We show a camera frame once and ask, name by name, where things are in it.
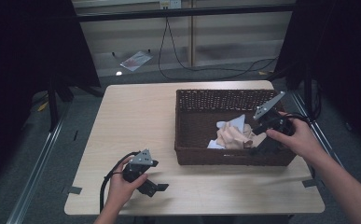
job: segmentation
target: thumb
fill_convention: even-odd
[[[279,133],[273,129],[268,129],[266,131],[266,134],[268,137],[273,138],[276,141],[281,142],[282,144],[285,144],[286,146],[291,145],[291,139],[289,136],[283,134],[283,133]]]
[[[142,174],[139,177],[137,177],[137,179],[133,180],[133,182],[131,182],[131,185],[134,189],[139,188],[140,186],[142,186],[143,183],[146,182],[148,178],[147,174]]]

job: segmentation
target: tape piece on table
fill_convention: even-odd
[[[82,188],[73,187],[73,186],[71,186],[71,187],[65,186],[62,189],[62,193],[64,193],[64,194],[69,194],[69,193],[80,194],[81,190],[82,190]]]
[[[304,180],[304,181],[302,181],[302,184],[305,189],[317,186],[316,180],[314,180],[314,179]]]

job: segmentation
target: hand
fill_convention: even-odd
[[[291,119],[295,132],[291,136],[275,130],[267,130],[267,136],[283,143],[306,161],[312,160],[317,152],[323,151],[307,123],[300,119]]]
[[[117,170],[114,171],[114,174],[110,179],[110,188],[106,204],[115,204],[122,207],[131,198],[133,192],[147,180],[147,174],[140,175],[131,183],[122,178],[123,167],[130,159],[131,157],[123,161],[118,166]]]

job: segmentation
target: horizontal black bar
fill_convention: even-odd
[[[185,17],[185,16],[208,16],[223,14],[242,14],[242,13],[261,13],[261,12],[281,12],[293,11],[295,9],[310,9],[311,7],[320,7],[321,3],[313,4],[282,4],[282,5],[262,5],[249,7],[203,7],[203,8],[180,8],[180,9],[161,9],[133,12],[116,13],[90,13],[81,14],[75,17],[57,17],[50,18],[49,21],[119,21],[133,19],[166,18],[166,17]]]

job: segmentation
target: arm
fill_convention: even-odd
[[[139,176],[136,180],[129,183],[122,178],[123,166],[131,158],[125,160],[118,166],[117,170],[110,179],[110,188],[107,200],[101,214],[96,218],[94,224],[113,224],[117,219],[122,206],[131,198],[133,191],[139,188],[147,180],[147,174]]]
[[[307,123],[293,119],[295,133],[287,136],[267,130],[267,136],[290,147],[309,163],[330,190],[352,223],[361,223],[361,184],[320,146]]]

